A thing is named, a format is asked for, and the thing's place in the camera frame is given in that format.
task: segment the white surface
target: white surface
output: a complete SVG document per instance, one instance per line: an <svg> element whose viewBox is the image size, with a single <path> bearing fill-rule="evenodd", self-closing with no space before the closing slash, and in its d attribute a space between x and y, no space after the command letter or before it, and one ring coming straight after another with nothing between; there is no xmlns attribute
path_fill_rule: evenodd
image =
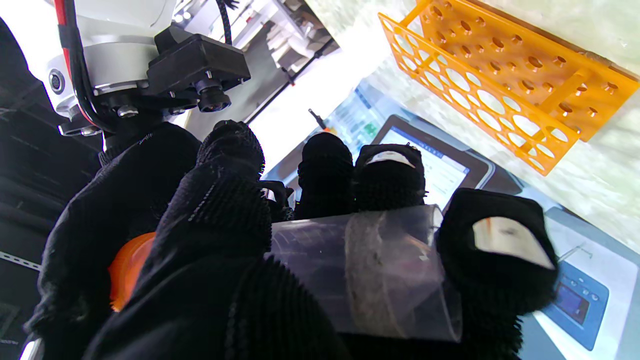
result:
<svg viewBox="0 0 640 360"><path fill-rule="evenodd" d="M211 33L211 24L219 17L220 10L216 1L207 1L184 29L190 33L202 34L208 37Z"/></svg>
<svg viewBox="0 0 640 360"><path fill-rule="evenodd" d="M308 109L326 118L353 91L360 81L354 66L341 50L314 61L250 124L264 151L265 174L318 127Z"/></svg>
<svg viewBox="0 0 640 360"><path fill-rule="evenodd" d="M548 217L546 223L557 255L584 244L565 261L606 286L609 300L592 351L586 350L542 312L537 311L534 316L567 360L614 359L631 305L638 267Z"/></svg>
<svg viewBox="0 0 640 360"><path fill-rule="evenodd" d="M300 39L304 39L305 34L302 32L300 27L298 27L291 16L289 16L288 9L283 4L279 3L278 0L272 0L272 2L280 11L273 14L273 16L271 17L271 21L278 24L278 26L285 28L287 32L293 34L294 36L297 36Z"/></svg>
<svg viewBox="0 0 640 360"><path fill-rule="evenodd" d="M467 176L465 173L467 168L463 165L446 155L439 158L393 130L389 130L380 143L409 143L420 151L426 179L425 190L429 192L424 200L427 204L438 204L440 209L445 208L453 192Z"/></svg>
<svg viewBox="0 0 640 360"><path fill-rule="evenodd" d="M177 0L75 0L76 13L96 20L164 30Z"/></svg>
<svg viewBox="0 0 640 360"><path fill-rule="evenodd" d="M239 36L233 39L234 46L238 49L249 48L249 43L260 32L263 24L267 23L269 18L261 13L253 13L253 17L246 23L246 27Z"/></svg>

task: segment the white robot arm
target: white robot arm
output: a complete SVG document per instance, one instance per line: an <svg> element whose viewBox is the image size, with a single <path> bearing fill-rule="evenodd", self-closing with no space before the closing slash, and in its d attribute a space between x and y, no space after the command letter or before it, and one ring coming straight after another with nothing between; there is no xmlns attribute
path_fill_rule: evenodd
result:
<svg viewBox="0 0 640 360"><path fill-rule="evenodd" d="M223 1L217 2L226 15ZM0 17L54 110L70 119L60 133L88 136L124 132L129 117L144 122L140 118L195 106L221 110L230 104L224 91L250 79L240 50L171 26L175 5L176 0L22 0L0 6ZM24 20L25 8L34 21Z"/></svg>

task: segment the tablet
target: tablet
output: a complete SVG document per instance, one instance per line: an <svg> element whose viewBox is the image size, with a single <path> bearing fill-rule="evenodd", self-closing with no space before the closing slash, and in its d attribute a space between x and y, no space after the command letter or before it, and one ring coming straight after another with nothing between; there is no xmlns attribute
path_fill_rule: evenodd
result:
<svg viewBox="0 0 640 360"><path fill-rule="evenodd" d="M388 118L373 140L379 143L409 143L422 153L426 204L445 209L457 188L481 188L493 174L495 165L468 151L461 151L409 125L395 115Z"/></svg>

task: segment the robotic hand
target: robotic hand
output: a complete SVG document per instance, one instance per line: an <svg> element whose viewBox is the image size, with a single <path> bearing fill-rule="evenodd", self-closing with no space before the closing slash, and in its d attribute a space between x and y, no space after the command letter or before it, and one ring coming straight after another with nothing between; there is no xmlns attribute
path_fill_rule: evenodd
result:
<svg viewBox="0 0 640 360"><path fill-rule="evenodd" d="M62 135L130 137L195 106L220 111L231 104L224 92L251 78L231 46L225 6L233 0L216 0L226 44L170 26L176 2L25 0L4 4L0 16L55 111L69 118Z"/></svg>
<svg viewBox="0 0 640 360"><path fill-rule="evenodd" d="M155 229L193 166L197 139L160 123L195 106L220 111L231 103L224 92L250 79L244 54L230 45L225 5L234 2L216 0L226 44L171 26L176 2L25 0L0 6L29 70L43 82L56 113L69 119L60 133L102 133L104 139L102 170L67 205L47 241L42 301L28 323L44 341L45 358L82 355L109 314L107 267L115 253ZM32 21L22 18L24 8ZM42 347L33 353L42 355Z"/></svg>

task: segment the black knit glove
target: black knit glove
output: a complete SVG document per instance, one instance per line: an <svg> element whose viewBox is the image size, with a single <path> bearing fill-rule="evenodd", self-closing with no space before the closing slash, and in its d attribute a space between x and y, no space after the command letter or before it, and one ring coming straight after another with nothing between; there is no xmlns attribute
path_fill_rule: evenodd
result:
<svg viewBox="0 0 640 360"><path fill-rule="evenodd" d="M196 167L180 182L156 229L157 246L141 277L169 251L177 251L176 264L212 252L259 257L267 251L271 216L257 183L263 168L262 148L246 124L231 121L216 126L203 141ZM220 236L206 243L178 244L184 234L199 229Z"/></svg>
<svg viewBox="0 0 640 360"><path fill-rule="evenodd" d="M111 314L108 267L132 238L156 228L200 142L163 123L100 154L102 169L68 204L47 239L42 296L26 324L45 359L79 359Z"/></svg>
<svg viewBox="0 0 640 360"><path fill-rule="evenodd" d="M531 232L531 241L539 243L552 268L479 250L474 224L497 217L514 220ZM540 205L511 195L458 189L451 198L436 245L448 278L461 293L461 349L465 357L517 359L522 346L518 316L549 305L558 276L555 251Z"/></svg>
<svg viewBox="0 0 640 360"><path fill-rule="evenodd" d="M376 160L393 154L397 160ZM420 151L409 145L365 145L353 171L359 211L385 211L424 204L424 166Z"/></svg>
<svg viewBox="0 0 640 360"><path fill-rule="evenodd" d="M302 148L298 175L302 195L294 210L296 220L353 211L353 159L349 148L337 136L331 133L312 136Z"/></svg>

